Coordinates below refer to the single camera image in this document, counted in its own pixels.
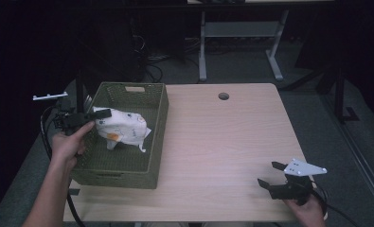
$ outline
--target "hole in table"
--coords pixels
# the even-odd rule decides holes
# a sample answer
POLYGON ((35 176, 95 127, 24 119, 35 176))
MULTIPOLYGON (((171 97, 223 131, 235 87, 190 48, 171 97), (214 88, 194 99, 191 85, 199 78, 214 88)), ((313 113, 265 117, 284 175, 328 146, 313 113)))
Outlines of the hole in table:
POLYGON ((228 98, 230 98, 230 95, 227 94, 227 93, 220 93, 219 94, 219 99, 221 99, 221 100, 227 100, 228 98))

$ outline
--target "dark background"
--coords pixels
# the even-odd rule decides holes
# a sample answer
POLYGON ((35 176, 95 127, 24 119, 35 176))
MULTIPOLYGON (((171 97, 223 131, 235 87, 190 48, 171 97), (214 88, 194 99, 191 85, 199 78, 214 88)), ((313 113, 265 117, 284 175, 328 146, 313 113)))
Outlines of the dark background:
MULTIPOLYGON (((177 46, 199 34, 188 24, 199 22, 196 11, 135 16, 90 3, 0 1, 0 201, 39 133, 41 113, 52 104, 33 96, 62 93, 79 72, 91 94, 102 80, 140 81, 144 60, 134 54, 135 30, 181 59, 177 46)), ((305 41, 297 66, 316 70, 338 62, 374 112, 374 2, 315 9, 292 10, 285 28, 284 40, 305 41)))

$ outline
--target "gray carpet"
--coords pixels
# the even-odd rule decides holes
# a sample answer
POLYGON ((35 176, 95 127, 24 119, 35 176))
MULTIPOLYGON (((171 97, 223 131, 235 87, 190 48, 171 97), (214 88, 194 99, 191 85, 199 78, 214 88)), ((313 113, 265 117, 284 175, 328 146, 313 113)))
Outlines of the gray carpet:
MULTIPOLYGON (((276 58, 285 79, 277 82, 265 59, 264 50, 271 43, 265 42, 248 49, 235 49, 223 55, 207 55, 206 83, 270 82, 277 87, 286 86, 310 73, 309 70, 294 68, 300 44, 282 43, 276 58)), ((197 54, 188 55, 190 60, 162 61, 156 64, 164 73, 166 84, 188 84, 198 81, 197 54)), ((150 68, 158 77, 158 71, 150 68)), ((324 99, 331 100, 333 93, 319 96, 314 79, 293 92, 280 92, 280 96, 294 127, 298 141, 309 163, 324 166, 328 174, 314 176, 329 192, 329 204, 339 208, 360 226, 374 226, 374 197, 357 167, 349 146, 329 114, 324 99)), ((74 84, 68 85, 67 92, 74 96, 74 84)), ((374 115, 365 105, 358 90, 346 86, 345 104, 354 109, 361 121, 347 122, 346 126, 374 170, 374 115)), ((9 192, 0 205, 0 226, 20 226, 37 195, 42 183, 48 160, 40 137, 29 151, 9 192)), ((299 226, 295 222, 279 223, 281 226, 299 226)), ((350 226, 341 215, 329 210, 328 226, 350 226)), ((76 226, 65 223, 64 226, 76 226)), ((132 223, 91 222, 86 226, 133 226, 132 223)), ((272 223, 256 223, 256 226, 275 226, 272 223)))

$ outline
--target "white bag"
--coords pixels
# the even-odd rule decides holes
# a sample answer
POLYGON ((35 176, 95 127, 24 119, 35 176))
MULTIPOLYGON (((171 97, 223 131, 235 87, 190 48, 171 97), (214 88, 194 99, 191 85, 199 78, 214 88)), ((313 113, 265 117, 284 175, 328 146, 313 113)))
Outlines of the white bag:
POLYGON ((151 130, 139 113, 125 113, 111 108, 93 107, 93 111, 110 109, 112 116, 96 120, 98 134, 107 139, 107 149, 114 149, 118 142, 139 146, 142 152, 143 141, 151 130))

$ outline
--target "mesh basket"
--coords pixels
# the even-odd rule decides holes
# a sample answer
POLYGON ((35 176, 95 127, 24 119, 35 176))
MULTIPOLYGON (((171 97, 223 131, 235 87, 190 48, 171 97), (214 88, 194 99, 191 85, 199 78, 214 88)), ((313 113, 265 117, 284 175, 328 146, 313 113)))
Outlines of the mesh basket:
POLYGON ((92 100, 89 113, 93 106, 141 114, 151 129, 143 144, 146 152, 122 143, 118 143, 114 150, 108 150, 106 139, 93 129, 84 138, 86 151, 78 159, 72 178, 83 185, 156 188, 169 109, 166 86, 103 82, 92 100))

